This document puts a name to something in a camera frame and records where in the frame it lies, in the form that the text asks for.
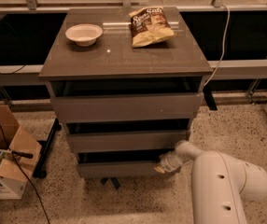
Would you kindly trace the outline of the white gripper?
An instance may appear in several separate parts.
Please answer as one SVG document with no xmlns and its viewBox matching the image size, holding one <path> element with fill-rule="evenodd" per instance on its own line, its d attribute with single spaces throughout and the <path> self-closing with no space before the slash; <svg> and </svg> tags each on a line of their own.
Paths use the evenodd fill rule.
<svg viewBox="0 0 267 224">
<path fill-rule="evenodd" d="M 183 165 L 183 160 L 176 154 L 176 152 L 169 151 L 161 155 L 160 165 L 156 165 L 154 170 L 158 173 L 171 173 Z"/>
</svg>

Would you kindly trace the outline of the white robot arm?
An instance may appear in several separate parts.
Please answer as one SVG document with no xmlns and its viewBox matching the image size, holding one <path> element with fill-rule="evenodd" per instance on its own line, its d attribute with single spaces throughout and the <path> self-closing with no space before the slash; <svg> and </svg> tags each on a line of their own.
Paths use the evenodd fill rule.
<svg viewBox="0 0 267 224">
<path fill-rule="evenodd" d="M 188 141 L 160 155 L 155 170 L 171 173 L 190 163 L 194 224 L 247 224 L 244 201 L 267 197 L 267 172 L 219 151 L 204 151 Z"/>
</svg>

